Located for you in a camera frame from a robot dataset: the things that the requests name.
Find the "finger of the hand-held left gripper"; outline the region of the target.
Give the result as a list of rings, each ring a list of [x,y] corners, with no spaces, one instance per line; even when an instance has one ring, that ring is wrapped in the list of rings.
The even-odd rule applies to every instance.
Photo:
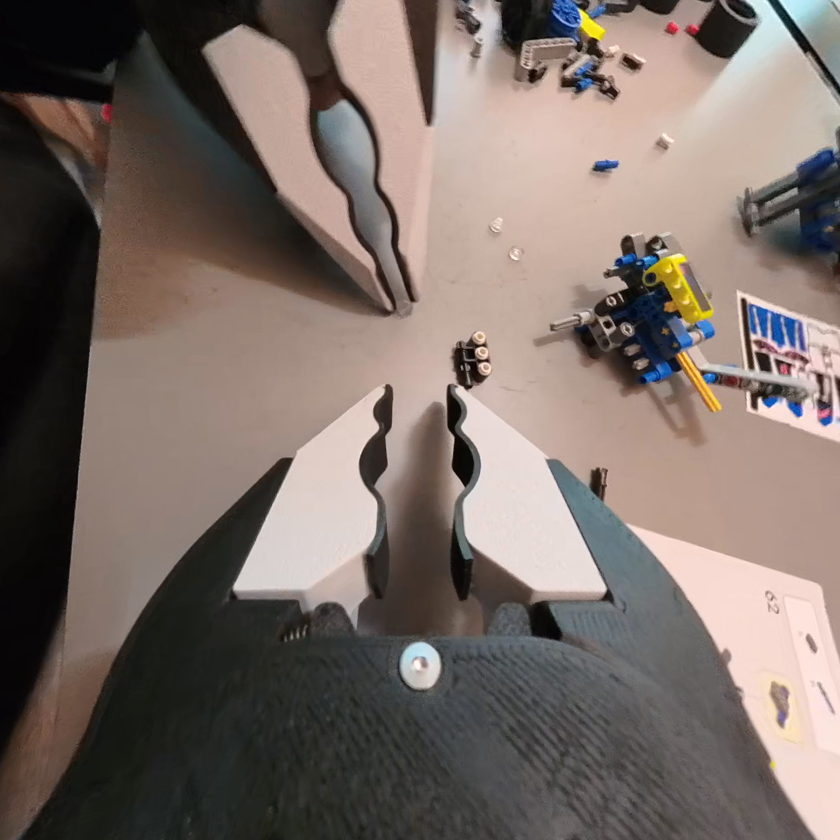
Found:
[[[203,56],[282,205],[379,309],[393,313],[375,259],[350,223],[347,197],[317,155],[308,86],[297,58],[245,25],[211,40]]]
[[[329,42],[366,129],[374,257],[394,303],[416,303],[427,258],[438,3],[337,2]]]

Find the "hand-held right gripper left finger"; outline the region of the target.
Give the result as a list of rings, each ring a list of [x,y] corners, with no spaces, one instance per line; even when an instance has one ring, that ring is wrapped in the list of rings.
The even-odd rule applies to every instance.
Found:
[[[385,502],[393,389],[368,395],[299,448],[233,585],[244,602],[341,606],[353,628],[389,576]]]

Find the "grey lego beam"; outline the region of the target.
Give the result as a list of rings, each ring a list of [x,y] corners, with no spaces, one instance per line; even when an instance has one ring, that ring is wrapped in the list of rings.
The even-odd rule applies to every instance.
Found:
[[[786,374],[749,371],[720,364],[700,364],[699,371],[709,385],[746,392],[760,400],[778,398],[792,403],[803,403],[818,391],[813,381]]]

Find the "person's dark clothing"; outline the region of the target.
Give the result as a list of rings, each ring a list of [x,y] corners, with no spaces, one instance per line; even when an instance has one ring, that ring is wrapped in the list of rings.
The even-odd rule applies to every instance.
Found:
[[[88,74],[142,31],[136,2],[2,2],[2,753],[67,598],[107,166],[20,99],[109,102]]]

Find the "pile of small lego pieces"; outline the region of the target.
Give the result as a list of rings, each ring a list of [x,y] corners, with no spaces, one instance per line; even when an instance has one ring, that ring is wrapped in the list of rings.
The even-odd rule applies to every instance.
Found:
[[[603,17],[632,13],[638,1],[498,1],[500,45],[514,60],[512,77],[521,86],[535,87],[549,71],[557,71],[561,90],[579,96],[595,91],[614,102],[621,91],[614,69],[636,71],[643,59],[619,57],[618,46],[604,43]]]

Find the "lego instruction booklet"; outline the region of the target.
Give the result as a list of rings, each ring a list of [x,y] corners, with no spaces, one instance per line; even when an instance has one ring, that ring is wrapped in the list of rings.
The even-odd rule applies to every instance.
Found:
[[[839,838],[839,664],[823,588],[632,526],[724,656],[771,768],[815,838]]]

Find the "black lego piece tan pins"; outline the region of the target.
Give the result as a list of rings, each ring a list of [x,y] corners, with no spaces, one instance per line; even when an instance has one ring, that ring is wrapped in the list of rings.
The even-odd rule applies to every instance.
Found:
[[[487,334],[481,330],[458,341],[452,353],[457,383],[467,390],[490,378],[493,368]]]

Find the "blue grey lego assembly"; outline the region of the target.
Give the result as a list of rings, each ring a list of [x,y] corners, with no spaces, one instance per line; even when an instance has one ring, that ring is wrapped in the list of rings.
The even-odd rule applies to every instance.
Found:
[[[792,215],[807,248],[839,254],[839,132],[834,146],[815,152],[792,173],[767,185],[745,188],[738,201],[747,236]]]

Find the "blue yellow lego assembly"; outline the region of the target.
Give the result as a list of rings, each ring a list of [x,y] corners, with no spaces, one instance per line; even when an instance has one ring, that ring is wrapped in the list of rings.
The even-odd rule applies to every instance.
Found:
[[[620,354],[640,385],[683,374],[710,413],[721,404],[690,351],[713,338],[710,293],[698,280],[676,237],[629,234],[621,255],[604,270],[620,280],[593,307],[549,324],[552,333],[572,330],[593,359]]]

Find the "lego sticker sheet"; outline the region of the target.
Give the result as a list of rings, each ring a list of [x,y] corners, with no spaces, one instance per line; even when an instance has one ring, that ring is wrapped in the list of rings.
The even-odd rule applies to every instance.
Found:
[[[794,406],[749,396],[747,410],[778,424],[839,442],[839,329],[738,290],[744,366],[805,379],[815,393]]]

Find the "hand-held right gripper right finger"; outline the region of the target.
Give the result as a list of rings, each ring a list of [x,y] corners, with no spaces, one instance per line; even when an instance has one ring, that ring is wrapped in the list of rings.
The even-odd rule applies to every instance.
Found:
[[[552,471],[552,460],[466,388],[447,389],[451,468],[461,483],[450,572],[485,630],[506,604],[600,602],[603,575]]]

